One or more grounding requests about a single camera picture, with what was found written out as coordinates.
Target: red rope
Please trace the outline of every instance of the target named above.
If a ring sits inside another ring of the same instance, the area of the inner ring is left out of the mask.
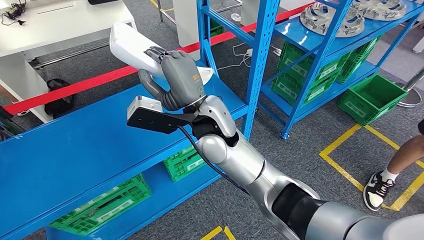
[[[296,9],[290,10],[290,11],[286,11],[286,12],[282,12],[280,14],[277,15],[276,17],[276,22],[282,21],[284,19],[287,19],[293,15],[299,14],[301,13],[307,6],[309,6],[310,4],[298,7]],[[251,32],[253,30],[256,29],[256,23],[252,23],[246,26],[241,27],[241,29],[243,31],[245,31],[246,33]],[[210,44],[211,45],[216,45],[219,43],[222,43],[224,41],[230,40],[235,38],[236,36],[234,34],[232,34],[231,32],[224,32],[222,34],[213,36],[210,38]],[[186,53],[191,53],[194,51],[199,50],[199,43],[193,43],[190,45],[187,45],[185,47],[181,47],[178,48],[178,50],[182,50]],[[34,96],[31,98],[28,98],[26,100],[14,103],[14,104],[10,104],[7,105],[5,107],[3,107],[7,112],[9,112],[12,115],[24,112],[28,109],[32,109],[35,108],[37,106],[40,105],[44,105],[50,102],[53,102],[55,100],[58,99],[62,99],[65,98],[67,96],[73,95],[73,94],[77,94],[79,92],[115,81],[117,79],[123,78],[125,76],[134,74],[137,72],[137,69],[133,68],[132,66],[125,66],[122,67],[120,69],[116,69],[89,79],[85,79],[82,81],[79,81],[77,83],[74,83],[72,85],[69,86],[65,86],[62,87],[60,89],[54,90],[54,91],[50,91],[47,92],[45,94],[42,95],[38,95],[38,96]]]

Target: green basket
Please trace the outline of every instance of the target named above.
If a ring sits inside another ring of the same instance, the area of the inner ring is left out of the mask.
[[[278,60],[277,72],[281,71],[284,67],[289,66],[304,54],[304,51],[285,41],[281,48],[281,55]],[[312,86],[314,87],[320,84],[323,79],[332,77],[333,74],[337,75],[342,69],[342,66],[345,64],[346,60],[349,58],[349,55],[350,53],[322,67],[317,77],[313,81]],[[292,68],[288,69],[286,73],[297,79],[298,83],[302,85],[305,83],[309,69],[311,69],[313,62],[314,57],[308,56],[298,64],[294,65]]]
[[[216,36],[224,33],[224,27],[214,20],[210,20],[210,36]]]
[[[354,63],[350,60],[346,61],[346,63],[343,65],[343,68],[339,72],[337,78],[335,79],[336,82],[340,84],[344,84],[348,78],[358,70],[358,68],[365,62],[365,59],[362,61],[359,61],[357,63]]]
[[[311,86],[302,105],[309,103],[310,101],[325,93],[332,86],[336,80],[336,77],[337,74],[333,74],[319,82],[319,84]],[[285,72],[276,80],[274,80],[271,89],[293,106],[296,103],[296,99],[298,99],[298,95],[301,92],[302,86],[303,85],[299,84],[299,82],[294,77]]]
[[[351,52],[335,81],[340,84],[344,84],[346,80],[367,60],[368,56],[382,36],[383,35],[365,43]]]
[[[382,36],[383,35],[376,37],[373,40],[365,43],[364,45],[352,51],[347,60],[355,64],[366,60],[373,51],[374,47],[377,45],[377,42],[382,38]]]
[[[110,220],[152,196],[152,191],[141,174],[112,188],[49,226],[62,231],[87,236]]]
[[[193,146],[189,146],[173,156],[168,157],[163,161],[163,164],[172,181],[178,182],[205,165],[205,161],[203,161]]]
[[[374,74],[349,88],[338,107],[365,126],[393,109],[407,94],[390,80]]]

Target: metal stand base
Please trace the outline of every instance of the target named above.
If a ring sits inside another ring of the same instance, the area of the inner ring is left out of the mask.
[[[405,86],[404,83],[397,82],[396,85],[403,88]],[[400,101],[397,105],[405,108],[414,108],[417,105],[419,105],[423,99],[421,98],[421,95],[414,90],[413,88],[409,90],[408,95],[402,101]]]

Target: yellow floor tape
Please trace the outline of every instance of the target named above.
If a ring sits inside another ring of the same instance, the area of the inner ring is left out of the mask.
[[[214,230],[206,234],[200,240],[211,240],[213,237],[215,237],[222,231],[223,231],[223,228],[220,226],[217,226],[215,227]],[[230,229],[227,226],[224,227],[224,234],[227,236],[228,240],[236,240],[236,238],[234,237],[234,235],[231,233]]]
[[[381,140],[392,146],[394,149],[399,150],[399,145],[394,143],[392,140],[388,139],[386,136],[375,130],[370,126],[365,126],[365,128],[379,137]],[[356,131],[361,129],[359,124],[355,124],[352,128],[343,133],[339,138],[337,138],[333,143],[326,147],[322,152],[319,153],[322,159],[324,159],[329,165],[335,168],[341,175],[343,175],[349,182],[351,182],[359,191],[363,191],[364,186],[357,181],[352,175],[350,175],[346,170],[344,170],[340,165],[338,165],[331,157],[330,153],[339,147],[344,141],[350,138]],[[421,160],[416,161],[416,164],[424,168],[424,163]],[[394,201],[391,206],[383,204],[383,208],[390,209],[393,211],[400,211],[401,208],[411,199],[411,197],[420,189],[424,184],[424,172],[421,173],[410,185],[409,187]]]
[[[212,230],[211,232],[209,232],[208,234],[206,234],[204,237],[202,237],[200,240],[210,240],[213,237],[215,237],[217,234],[219,234],[220,232],[222,232],[223,228],[220,226],[217,226],[214,230]]]
[[[149,0],[151,4],[153,4],[157,9],[159,8],[158,4],[155,2],[155,0]],[[164,9],[165,12],[169,12],[174,10],[174,8]]]

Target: black cable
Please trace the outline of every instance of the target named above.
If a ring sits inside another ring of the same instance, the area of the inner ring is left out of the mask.
[[[196,149],[197,153],[200,155],[200,157],[204,160],[204,162],[211,168],[213,169],[215,172],[217,172],[219,175],[221,175],[223,178],[225,178],[226,180],[228,180],[230,183],[232,183],[236,188],[240,189],[241,191],[243,191],[245,194],[250,195],[248,193],[248,191],[246,191],[246,189],[244,189],[243,187],[241,187],[240,185],[238,185],[234,180],[232,180],[230,177],[228,177],[225,173],[223,173],[222,171],[220,171],[217,167],[215,167],[206,157],[205,155],[203,155],[202,151],[200,151],[200,149],[198,148],[198,146],[196,145],[195,141],[193,140],[193,138],[190,136],[190,134],[184,129],[184,127],[182,126],[177,126],[181,132],[188,138],[188,140],[190,141],[191,145],[193,145],[194,149]]]
[[[15,23],[19,23],[19,25],[22,26],[22,24],[25,23],[25,21],[19,20],[18,17],[20,17],[23,13],[27,11],[27,0],[25,0],[24,3],[19,0],[19,3],[12,3],[10,5],[10,9],[13,10],[12,12],[6,11],[1,14],[1,24],[5,26],[10,26]],[[10,19],[10,20],[16,20],[11,23],[4,23],[5,19],[4,17]]]

